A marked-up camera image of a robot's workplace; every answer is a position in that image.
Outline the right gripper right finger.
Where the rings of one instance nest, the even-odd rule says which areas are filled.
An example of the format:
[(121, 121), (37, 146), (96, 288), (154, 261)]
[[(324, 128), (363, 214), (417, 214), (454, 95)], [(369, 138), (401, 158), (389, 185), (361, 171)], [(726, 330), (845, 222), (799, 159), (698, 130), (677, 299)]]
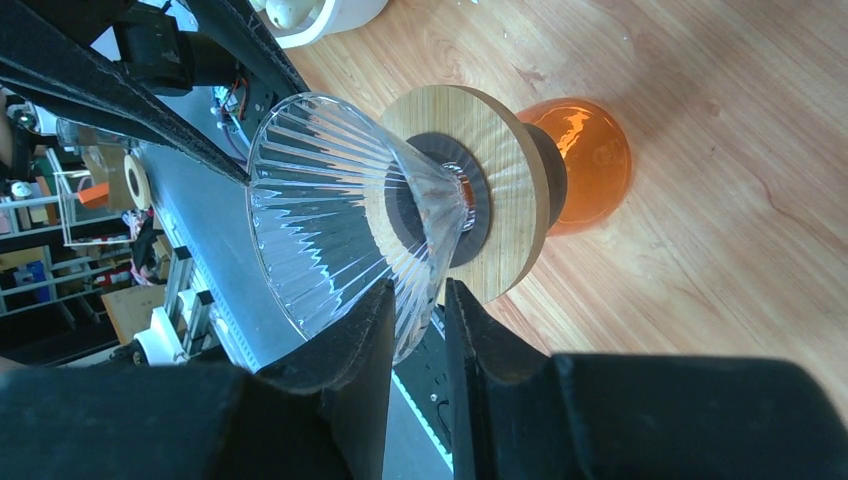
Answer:
[(445, 291), (458, 479), (843, 479), (847, 430), (777, 359), (545, 355)]

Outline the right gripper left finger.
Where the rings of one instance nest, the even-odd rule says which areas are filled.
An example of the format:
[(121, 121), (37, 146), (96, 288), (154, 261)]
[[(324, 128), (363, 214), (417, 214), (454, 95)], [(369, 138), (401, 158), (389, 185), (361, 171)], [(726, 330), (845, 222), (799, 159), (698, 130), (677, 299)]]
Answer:
[(393, 283), (251, 373), (224, 363), (1, 376), (5, 479), (378, 479)]

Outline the orange glass carafe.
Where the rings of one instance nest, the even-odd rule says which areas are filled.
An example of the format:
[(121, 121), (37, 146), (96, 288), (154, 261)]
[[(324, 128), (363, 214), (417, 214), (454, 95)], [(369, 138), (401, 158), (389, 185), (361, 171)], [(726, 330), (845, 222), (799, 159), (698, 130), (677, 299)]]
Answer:
[(517, 114), (539, 145), (549, 173), (550, 236), (600, 225), (622, 204), (633, 162), (624, 131), (599, 105), (556, 98)]

